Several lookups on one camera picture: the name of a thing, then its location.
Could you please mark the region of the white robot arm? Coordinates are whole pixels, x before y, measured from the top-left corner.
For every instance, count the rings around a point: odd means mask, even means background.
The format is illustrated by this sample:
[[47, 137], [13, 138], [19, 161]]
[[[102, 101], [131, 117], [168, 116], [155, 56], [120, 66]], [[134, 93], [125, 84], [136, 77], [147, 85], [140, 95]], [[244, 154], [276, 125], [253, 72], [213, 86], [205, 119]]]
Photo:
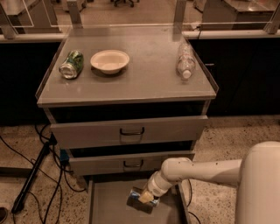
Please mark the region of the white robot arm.
[[280, 143], [258, 143], [242, 159], [193, 162], [166, 159], [140, 193], [146, 204], [175, 184], [196, 179], [237, 188], [234, 224], [280, 224]]

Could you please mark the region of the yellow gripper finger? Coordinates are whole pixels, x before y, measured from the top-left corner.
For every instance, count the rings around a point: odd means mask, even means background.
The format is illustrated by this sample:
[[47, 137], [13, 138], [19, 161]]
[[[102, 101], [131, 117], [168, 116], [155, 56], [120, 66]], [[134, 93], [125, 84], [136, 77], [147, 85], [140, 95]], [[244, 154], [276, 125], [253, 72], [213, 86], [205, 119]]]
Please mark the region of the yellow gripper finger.
[[139, 195], [139, 198], [138, 200], [142, 203], [149, 203], [151, 201], [154, 200], [154, 196], [151, 192], [149, 192], [148, 190], [144, 189], [140, 195]]

